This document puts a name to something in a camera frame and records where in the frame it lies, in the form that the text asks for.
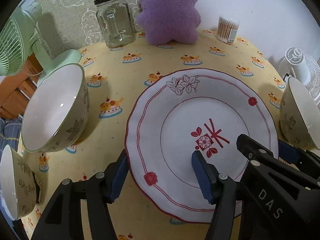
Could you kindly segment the green desk fan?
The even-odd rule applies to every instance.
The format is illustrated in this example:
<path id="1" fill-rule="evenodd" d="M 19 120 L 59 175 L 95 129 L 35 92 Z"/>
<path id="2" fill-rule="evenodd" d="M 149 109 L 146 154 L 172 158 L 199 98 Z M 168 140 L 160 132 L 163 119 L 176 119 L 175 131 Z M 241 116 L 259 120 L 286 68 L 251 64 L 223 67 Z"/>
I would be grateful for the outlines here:
<path id="1" fill-rule="evenodd" d="M 43 68 L 37 82 L 40 85 L 52 72 L 80 61 L 81 53 L 75 49 L 64 51 L 54 59 L 49 56 L 37 25 L 42 14 L 42 5 L 34 2 L 25 9 L 17 7 L 9 17 L 1 31 L 1 76 L 16 75 L 34 54 Z"/>

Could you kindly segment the yellow cartoon tablecloth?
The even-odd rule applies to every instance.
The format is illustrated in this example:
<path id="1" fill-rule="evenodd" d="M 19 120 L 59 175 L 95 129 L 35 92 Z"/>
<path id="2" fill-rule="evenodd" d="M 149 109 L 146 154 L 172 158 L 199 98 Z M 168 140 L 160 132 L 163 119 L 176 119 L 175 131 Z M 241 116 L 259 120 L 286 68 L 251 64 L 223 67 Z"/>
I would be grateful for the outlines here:
<path id="1" fill-rule="evenodd" d="M 204 239 L 210 221 L 189 223 L 164 213 L 140 190 L 131 174 L 125 136 L 137 99 L 149 86 L 176 71 L 204 68 L 226 73 L 259 95 L 274 120 L 278 141 L 286 141 L 279 114 L 287 82 L 247 39 L 239 37 L 227 45 L 207 31 L 192 45 L 168 42 L 152 46 L 140 33 L 133 43 L 121 48 L 96 43 L 81 52 L 78 65 L 84 69 L 90 100 L 84 131 L 61 151 L 30 153 L 24 148 L 23 159 L 42 189 L 41 204 L 22 219 L 29 238 L 61 181 L 88 180 L 125 150 L 129 172 L 120 196 L 108 206 L 117 239 Z M 85 200 L 81 201 L 81 216 L 84 239 L 92 239 Z"/>

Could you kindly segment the white standing fan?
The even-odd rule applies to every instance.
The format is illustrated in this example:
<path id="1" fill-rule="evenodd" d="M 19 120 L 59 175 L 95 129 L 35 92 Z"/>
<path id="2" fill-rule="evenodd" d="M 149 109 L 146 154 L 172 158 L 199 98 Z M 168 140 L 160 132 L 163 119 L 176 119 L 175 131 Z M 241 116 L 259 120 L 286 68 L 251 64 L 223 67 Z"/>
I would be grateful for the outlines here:
<path id="1" fill-rule="evenodd" d="M 286 82 L 290 76 L 298 79 L 319 104 L 319 65 L 310 55 L 297 47 L 290 47 L 285 52 L 278 73 Z"/>

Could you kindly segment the red-pattern white plate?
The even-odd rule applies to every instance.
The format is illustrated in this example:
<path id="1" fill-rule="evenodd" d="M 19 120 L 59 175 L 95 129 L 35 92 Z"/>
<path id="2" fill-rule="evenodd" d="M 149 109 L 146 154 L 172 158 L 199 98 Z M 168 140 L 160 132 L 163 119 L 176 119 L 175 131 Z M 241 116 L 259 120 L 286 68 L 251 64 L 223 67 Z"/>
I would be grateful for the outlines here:
<path id="1" fill-rule="evenodd" d="M 278 156 L 274 120 L 259 95 L 242 81 L 204 68 L 176 71 L 149 86 L 127 121 L 125 147 L 140 190 L 173 217 L 208 223 L 191 156 L 239 181 L 248 160 L 236 148 L 245 134 Z"/>

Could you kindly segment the purple plush toy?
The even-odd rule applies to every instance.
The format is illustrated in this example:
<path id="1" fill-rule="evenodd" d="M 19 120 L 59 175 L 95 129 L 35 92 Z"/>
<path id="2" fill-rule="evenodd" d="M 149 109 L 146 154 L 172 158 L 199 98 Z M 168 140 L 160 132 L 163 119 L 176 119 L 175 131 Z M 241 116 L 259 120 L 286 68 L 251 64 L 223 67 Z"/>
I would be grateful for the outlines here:
<path id="1" fill-rule="evenodd" d="M 201 18 L 195 8 L 198 0 L 138 0 L 142 11 L 136 21 L 150 45 L 172 40 L 183 44 L 197 41 Z"/>

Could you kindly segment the green patterned wall cloth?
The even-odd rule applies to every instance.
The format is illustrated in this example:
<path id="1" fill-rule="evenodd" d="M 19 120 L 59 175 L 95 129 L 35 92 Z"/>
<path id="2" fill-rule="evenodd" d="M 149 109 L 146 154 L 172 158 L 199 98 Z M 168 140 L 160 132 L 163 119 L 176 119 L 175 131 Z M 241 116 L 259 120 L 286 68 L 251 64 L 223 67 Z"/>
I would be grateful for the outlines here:
<path id="1" fill-rule="evenodd" d="M 37 23 L 44 46 L 51 58 L 68 49 L 79 49 L 103 42 L 94 0 L 35 0 L 43 15 Z M 130 14 L 139 12 L 138 0 L 127 0 Z"/>

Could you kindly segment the cotton swab container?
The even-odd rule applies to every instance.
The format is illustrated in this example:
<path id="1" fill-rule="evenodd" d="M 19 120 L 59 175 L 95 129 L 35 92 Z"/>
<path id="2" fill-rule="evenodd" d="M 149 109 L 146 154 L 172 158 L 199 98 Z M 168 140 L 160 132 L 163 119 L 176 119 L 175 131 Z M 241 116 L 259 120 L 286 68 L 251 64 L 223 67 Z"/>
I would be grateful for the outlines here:
<path id="1" fill-rule="evenodd" d="M 236 38 L 239 25 L 239 21 L 220 15 L 215 37 L 223 43 L 231 44 Z"/>

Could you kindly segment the medium leaf-pattern bowl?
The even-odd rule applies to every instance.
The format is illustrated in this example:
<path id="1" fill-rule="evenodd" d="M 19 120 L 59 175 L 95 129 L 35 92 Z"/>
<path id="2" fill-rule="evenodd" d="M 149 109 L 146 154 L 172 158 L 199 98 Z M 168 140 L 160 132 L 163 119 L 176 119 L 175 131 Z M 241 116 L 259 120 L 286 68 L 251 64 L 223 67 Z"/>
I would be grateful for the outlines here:
<path id="1" fill-rule="evenodd" d="M 84 69 L 68 64 L 49 74 L 24 113 L 22 143 L 30 153 L 57 152 L 74 144 L 85 129 L 90 107 Z"/>

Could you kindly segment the grey plaid blanket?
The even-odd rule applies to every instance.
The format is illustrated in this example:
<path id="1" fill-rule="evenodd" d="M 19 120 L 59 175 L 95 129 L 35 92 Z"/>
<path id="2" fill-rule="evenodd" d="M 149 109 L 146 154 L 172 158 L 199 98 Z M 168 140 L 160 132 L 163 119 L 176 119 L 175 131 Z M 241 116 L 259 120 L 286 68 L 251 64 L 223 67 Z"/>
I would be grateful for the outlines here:
<path id="1" fill-rule="evenodd" d="M 18 149 L 22 122 L 20 119 L 5 119 L 0 120 L 0 149 L 1 154 L 6 145 L 10 145 L 14 150 Z"/>

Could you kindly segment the small leaf-pattern bowl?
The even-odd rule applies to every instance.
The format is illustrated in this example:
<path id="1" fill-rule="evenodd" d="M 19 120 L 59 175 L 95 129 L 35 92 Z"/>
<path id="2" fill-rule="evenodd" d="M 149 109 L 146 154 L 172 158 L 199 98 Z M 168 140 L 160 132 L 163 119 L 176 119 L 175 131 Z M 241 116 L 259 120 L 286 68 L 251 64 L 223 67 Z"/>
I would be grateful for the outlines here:
<path id="1" fill-rule="evenodd" d="M 1 205 L 11 220 L 29 215 L 42 197 L 41 183 L 23 158 L 6 145 L 1 156 Z"/>

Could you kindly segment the large green-floral bowl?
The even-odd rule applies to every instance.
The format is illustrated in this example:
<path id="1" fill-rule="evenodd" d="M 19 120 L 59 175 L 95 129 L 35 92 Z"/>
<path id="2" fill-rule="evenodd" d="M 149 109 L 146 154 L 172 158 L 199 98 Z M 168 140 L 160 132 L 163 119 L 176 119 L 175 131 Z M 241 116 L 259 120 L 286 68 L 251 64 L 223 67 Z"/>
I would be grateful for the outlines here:
<path id="1" fill-rule="evenodd" d="M 319 150 L 319 108 L 307 88 L 289 77 L 280 102 L 280 127 L 291 145 Z"/>

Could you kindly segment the glass jar black lid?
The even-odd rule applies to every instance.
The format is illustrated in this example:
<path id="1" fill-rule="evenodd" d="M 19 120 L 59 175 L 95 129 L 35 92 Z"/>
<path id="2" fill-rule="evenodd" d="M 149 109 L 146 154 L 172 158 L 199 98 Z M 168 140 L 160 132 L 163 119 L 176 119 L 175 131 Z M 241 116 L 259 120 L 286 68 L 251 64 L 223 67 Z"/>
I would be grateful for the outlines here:
<path id="1" fill-rule="evenodd" d="M 127 0 L 94 0 L 96 18 L 108 48 L 135 41 L 135 31 Z"/>

